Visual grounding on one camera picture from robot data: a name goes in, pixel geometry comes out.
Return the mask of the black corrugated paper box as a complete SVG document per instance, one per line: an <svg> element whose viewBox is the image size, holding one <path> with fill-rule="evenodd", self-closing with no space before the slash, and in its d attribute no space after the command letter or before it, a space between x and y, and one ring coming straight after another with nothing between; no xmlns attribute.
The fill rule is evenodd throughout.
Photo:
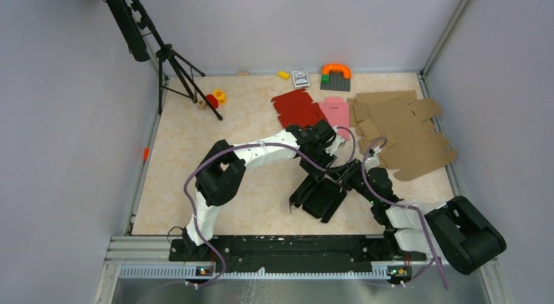
<svg viewBox="0 0 554 304"><path fill-rule="evenodd" d="M328 223L343 200L347 191L334 181L324 178L317 181L306 177L289 197L289 205L302 208L321 223Z"/></svg>

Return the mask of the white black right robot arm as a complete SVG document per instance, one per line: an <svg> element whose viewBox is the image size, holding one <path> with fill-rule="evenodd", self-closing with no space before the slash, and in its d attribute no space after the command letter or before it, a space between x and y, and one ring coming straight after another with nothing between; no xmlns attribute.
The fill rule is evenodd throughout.
<svg viewBox="0 0 554 304"><path fill-rule="evenodd" d="M330 169L329 176L341 190L355 190L367 199L377 223L393 232L383 242L392 260L419 252L469 275L507 249L503 235L464 196L445 203L401 199L384 168L365 171L359 160Z"/></svg>

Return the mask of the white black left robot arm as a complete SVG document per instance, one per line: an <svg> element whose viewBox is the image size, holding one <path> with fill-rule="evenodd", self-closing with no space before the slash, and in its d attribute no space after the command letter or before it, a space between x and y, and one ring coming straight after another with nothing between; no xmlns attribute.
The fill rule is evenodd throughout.
<svg viewBox="0 0 554 304"><path fill-rule="evenodd" d="M184 193L192 204L191 219L182 231L185 253L197 261L207 257L218 214L237 195L248 171L300 158L300 166L321 179L344 142L337 127L325 120L314 126L288 126L250 143L216 142L184 183Z"/></svg>

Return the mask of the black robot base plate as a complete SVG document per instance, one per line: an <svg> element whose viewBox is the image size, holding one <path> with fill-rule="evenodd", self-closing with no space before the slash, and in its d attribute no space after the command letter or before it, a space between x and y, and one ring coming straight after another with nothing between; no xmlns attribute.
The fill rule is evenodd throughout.
<svg viewBox="0 0 554 304"><path fill-rule="evenodd" d="M368 273L378 262L425 261L420 252L401 251L383 235L220 235L201 246L171 243L172 262L206 262L228 273Z"/></svg>

